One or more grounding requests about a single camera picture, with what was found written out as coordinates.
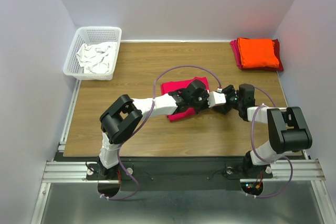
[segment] cable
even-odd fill
[[[257,89],[257,90],[259,90],[259,91],[261,91],[262,93],[264,93],[269,98],[269,100],[272,102],[273,106],[276,107],[274,100],[272,99],[272,97],[265,90],[263,90],[263,89],[261,89],[259,87],[256,87],[256,86],[254,86],[254,88]]]
[[[256,111],[254,112],[253,117],[252,117],[252,125],[251,125],[251,146],[252,146],[252,150],[253,150],[254,154],[256,155],[256,157],[257,157],[258,159],[260,159],[261,161],[263,161],[263,162],[269,164],[270,161],[267,161],[267,160],[265,160],[265,159],[263,159],[262,157],[259,156],[259,154],[258,154],[257,151],[256,151],[256,147],[255,147],[255,143],[254,143],[254,126],[255,126],[255,122],[256,122],[256,116],[257,116],[258,111],[259,111],[261,108],[263,108],[263,107],[266,107],[266,106],[263,105],[263,104],[260,105],[260,106],[256,109]],[[288,161],[289,166],[290,166],[290,176],[289,176],[289,180],[288,180],[287,184],[283,187],[283,189],[281,189],[280,191],[278,191],[278,192],[276,192],[276,193],[274,193],[274,194],[270,194],[270,195],[256,196],[256,195],[251,195],[251,194],[250,194],[251,196],[253,196],[253,197],[255,197],[255,198],[264,198],[264,199],[265,199],[265,198],[270,198],[270,197],[277,196],[277,195],[283,193],[283,192],[289,187],[289,185],[290,185],[290,183],[291,183],[291,181],[292,181],[292,179],[293,179],[293,164],[292,164],[292,162],[289,160],[288,157],[285,157],[285,156],[284,156],[283,158],[286,159],[286,160]]]
[[[151,116],[153,110],[154,110],[154,107],[155,107],[155,88],[156,88],[156,83],[157,81],[164,75],[166,74],[167,72],[171,71],[171,70],[174,70],[174,69],[177,69],[177,68],[186,68],[186,67],[190,67],[190,68],[198,68],[198,69],[202,69],[208,73],[210,73],[213,77],[215,77],[215,79],[218,81],[218,85],[219,85],[219,88],[222,88],[222,83],[220,82],[220,79],[210,70],[206,69],[206,68],[203,68],[203,67],[199,67],[199,66],[195,66],[195,65],[180,65],[180,66],[177,66],[177,67],[173,67],[173,68],[169,68],[167,69],[166,71],[164,71],[163,73],[161,73],[157,78],[156,80],[154,81],[154,84],[153,84],[153,102],[152,102],[152,106],[151,106],[151,109],[149,110],[146,118],[143,120],[143,122],[140,124],[140,126],[133,132],[133,134],[131,135],[134,136],[135,134],[137,134],[137,132],[144,126],[144,124],[147,122],[147,120],[149,119],[149,117]],[[140,185],[139,185],[139,182],[136,180],[136,178],[134,178],[128,171],[127,169],[125,168],[125,166],[122,164],[121,162],[121,159],[120,159],[120,148],[122,147],[123,144],[121,144],[117,150],[117,158],[118,158],[118,161],[119,161],[119,164],[121,166],[121,168],[124,170],[124,172],[126,173],[127,176],[129,176],[133,181],[134,183],[136,184],[136,190],[134,192],[132,192],[130,195],[127,195],[125,197],[120,197],[120,198],[109,198],[109,197],[106,197],[105,195],[101,194],[100,197],[104,198],[104,199],[107,199],[107,200],[123,200],[123,199],[127,199],[127,198],[130,198],[132,197],[133,195],[135,195],[139,189],[140,189]]]
[[[219,88],[221,89],[222,88],[222,83],[220,82],[220,79],[217,77],[217,75],[215,73],[213,73],[212,71],[206,69],[206,68],[202,68],[202,67],[199,67],[199,66],[195,66],[195,65],[180,65],[180,66],[177,66],[177,67],[173,67],[173,68],[170,68],[170,69],[167,69],[166,71],[164,71],[163,73],[161,73],[157,78],[156,80],[154,81],[154,85],[153,85],[153,103],[152,103],[152,106],[151,106],[151,109],[149,110],[146,118],[143,120],[143,122],[140,124],[140,126],[133,132],[132,136],[134,136],[135,134],[137,134],[137,132],[144,126],[144,124],[147,122],[148,118],[151,116],[153,110],[154,110],[154,107],[155,107],[155,89],[156,89],[156,83],[157,81],[166,73],[168,73],[169,71],[172,71],[174,69],[177,69],[177,68],[186,68],[186,67],[190,67],[190,68],[198,68],[198,69],[202,69],[208,73],[210,73],[213,77],[215,77],[215,79],[218,81],[218,85],[219,85]]]

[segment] red cloth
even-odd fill
[[[232,40],[230,42],[230,45],[232,47],[233,50],[233,54],[235,55],[235,59],[236,59],[236,64],[237,67],[241,70],[267,70],[267,71],[283,71],[284,67],[282,65],[282,62],[280,60],[280,43],[279,40],[274,39],[272,40],[274,42],[274,55],[275,57],[277,57],[277,59],[279,60],[279,67],[278,68],[270,68],[270,67],[263,67],[263,68],[244,68],[242,66],[242,61],[240,58],[240,53],[239,53],[239,49],[238,49],[238,41],[237,40]]]
[[[209,83],[206,77],[195,77],[192,80],[165,82],[161,84],[161,94],[167,94],[171,91],[175,91],[176,89],[186,88],[193,80],[200,80],[206,85],[207,90],[209,90]],[[193,108],[189,108],[185,112],[168,115],[168,119],[173,122],[194,114],[196,114],[195,110]]]

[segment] folded cloth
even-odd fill
[[[200,80],[206,85],[207,90],[209,90],[209,83],[206,77],[195,77],[192,80],[165,82],[161,84],[161,94],[167,94],[171,91],[175,91],[176,89],[186,88],[193,80]],[[168,119],[169,121],[173,122],[194,114],[196,114],[195,110],[193,108],[189,108],[185,112],[175,115],[168,115]]]
[[[244,68],[279,67],[271,39],[238,38],[238,49]]]
[[[108,73],[112,69],[116,49],[116,42],[103,42],[91,46],[82,44],[76,57],[79,66],[84,68],[84,73]]]
[[[247,68],[248,70],[267,70],[267,71],[283,71],[284,67],[282,65],[281,59],[280,59],[280,43],[278,39],[274,39],[272,40],[273,44],[274,44],[274,55],[275,57],[277,57],[277,59],[279,60],[279,67],[278,68],[269,68],[269,67],[263,67],[263,68]],[[240,59],[240,53],[239,53],[239,49],[238,49],[238,42],[237,40],[232,40],[230,42],[233,54],[235,56],[236,59],[236,65],[239,69],[241,70],[245,70],[246,68],[244,68],[242,66],[242,61]]]

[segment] screw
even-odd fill
[[[86,171],[86,174],[89,175],[89,176],[91,176],[91,175],[93,174],[93,171],[91,171],[90,169],[88,169],[88,170]]]
[[[128,171],[129,174],[131,175],[133,174],[133,169],[131,167],[127,168],[126,170]]]
[[[271,174],[272,173],[272,168],[270,166],[267,166],[266,169],[265,169],[265,172],[267,174]]]
[[[233,169],[232,169],[232,167],[228,166],[228,167],[227,167],[227,170],[226,170],[226,173],[227,173],[228,175],[231,175],[231,174],[233,173]]]

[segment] clothing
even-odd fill
[[[209,83],[206,77],[195,77],[191,80],[165,82],[161,84],[161,94],[166,94],[177,89],[186,88],[194,80],[200,80],[206,85],[207,90],[209,90]],[[185,112],[175,115],[168,115],[168,119],[169,121],[173,122],[194,114],[196,114],[195,110],[193,108],[189,108]]]

